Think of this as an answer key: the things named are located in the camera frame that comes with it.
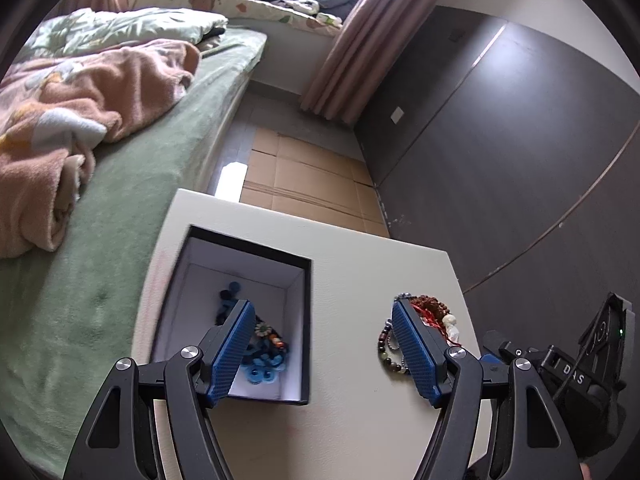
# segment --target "black cable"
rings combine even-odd
[[[560,400],[560,396],[566,390],[566,388],[567,388],[567,386],[569,384],[569,381],[571,381],[571,378],[573,377],[575,371],[577,370],[578,366],[580,365],[580,362],[582,362],[582,360],[584,359],[585,355],[587,355],[587,348],[589,347],[589,343],[593,340],[593,338],[596,335],[596,330],[598,329],[598,322],[600,320],[600,316],[602,316],[602,313],[604,312],[604,309],[606,307],[607,307],[607,301],[605,301],[602,304],[602,306],[600,307],[600,310],[598,311],[598,315],[593,320],[593,326],[591,327],[591,331],[589,332],[589,336],[587,337],[587,341],[585,341],[584,345],[582,345],[582,349],[580,350],[580,353],[578,354],[578,357],[576,358],[574,365],[571,367],[571,370],[567,374],[567,376],[564,379],[564,381],[562,382],[562,384],[560,384],[560,387],[554,393],[553,402],[556,405],[558,404],[558,401]]]

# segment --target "white wall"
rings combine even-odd
[[[233,18],[229,23],[260,30],[269,38],[251,79],[298,95],[311,84],[334,42],[280,22]]]
[[[640,93],[640,76],[611,33],[582,0],[439,0],[535,28],[595,59]]]

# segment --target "cardboard on floor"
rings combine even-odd
[[[364,162],[258,128],[240,202],[387,237]]]

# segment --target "open box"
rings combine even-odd
[[[289,404],[309,401],[311,261],[191,226],[174,267],[156,328],[152,361],[197,345],[215,325],[220,290],[240,283],[249,300],[289,345],[286,369],[273,383],[251,384],[239,369],[230,397]]]

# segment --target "wall outlet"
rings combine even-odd
[[[391,120],[394,122],[394,124],[398,124],[398,121],[402,118],[403,115],[404,112],[402,111],[402,108],[398,106],[391,114]]]

